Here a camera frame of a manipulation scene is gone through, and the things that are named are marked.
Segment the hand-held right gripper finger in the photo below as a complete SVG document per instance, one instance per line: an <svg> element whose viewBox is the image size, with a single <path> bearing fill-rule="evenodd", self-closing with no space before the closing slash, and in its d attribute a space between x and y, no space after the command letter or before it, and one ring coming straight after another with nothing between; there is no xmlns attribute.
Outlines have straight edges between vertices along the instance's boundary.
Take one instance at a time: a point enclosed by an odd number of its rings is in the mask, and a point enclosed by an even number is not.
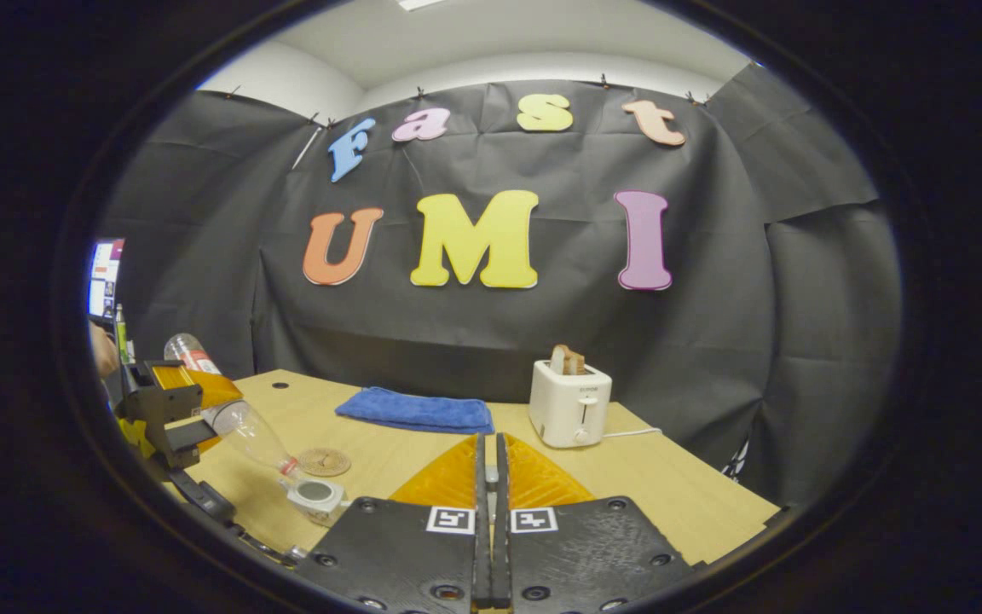
<svg viewBox="0 0 982 614"><path fill-rule="evenodd" d="M486 437L461 440L390 499L363 496L297 564L377 613L476 613L491 594Z"/></svg>
<svg viewBox="0 0 982 614"><path fill-rule="evenodd" d="M696 571L630 497L593 497L512 435L496 436L496 461L496 605L617 613Z"/></svg>

